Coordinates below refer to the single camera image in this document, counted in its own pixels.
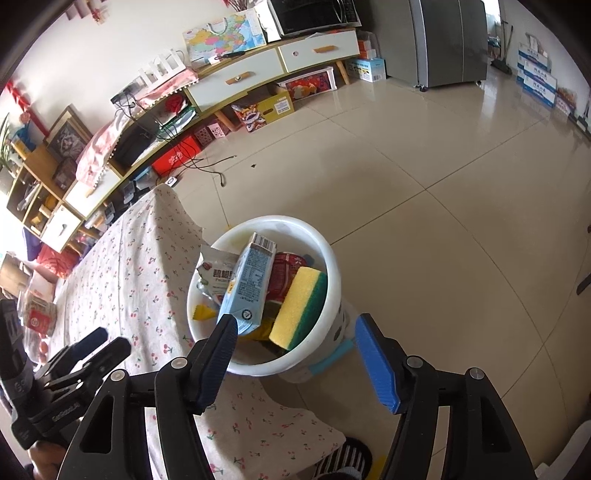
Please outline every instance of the cherry print tablecloth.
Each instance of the cherry print tablecloth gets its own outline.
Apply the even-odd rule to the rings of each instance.
[[[162,185],[130,208],[76,267],[59,292],[51,350],[98,326],[109,341],[124,336],[131,374],[158,370],[193,346],[187,289],[199,259],[202,229]],[[297,473],[338,448],[341,432],[307,410],[271,400],[251,377],[226,374],[217,399],[196,418],[217,479],[274,480]],[[150,461],[166,478],[155,410],[146,409]]]

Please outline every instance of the black microwave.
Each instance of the black microwave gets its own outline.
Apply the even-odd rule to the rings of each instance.
[[[255,4],[267,40],[338,27],[360,27],[353,0],[259,0]]]

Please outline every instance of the map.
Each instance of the map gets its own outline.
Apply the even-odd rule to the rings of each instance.
[[[202,67],[211,57],[246,51],[266,44],[256,12],[244,10],[220,21],[183,33],[193,67]]]

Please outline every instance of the drawer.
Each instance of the drawer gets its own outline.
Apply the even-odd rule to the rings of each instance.
[[[61,252],[81,223],[76,215],[60,205],[47,222],[41,241],[56,252]]]
[[[279,47],[288,72],[359,55],[355,30],[305,38]]]
[[[232,63],[188,87],[201,111],[284,74],[274,48]]]
[[[107,167],[91,195],[87,197],[86,193],[90,189],[82,182],[77,181],[64,200],[84,218],[88,218],[120,181],[119,176],[110,167]]]

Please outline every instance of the refrigerator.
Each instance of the refrigerator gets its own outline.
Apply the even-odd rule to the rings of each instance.
[[[481,0],[358,0],[363,29],[378,38],[386,73],[435,87],[486,79]]]

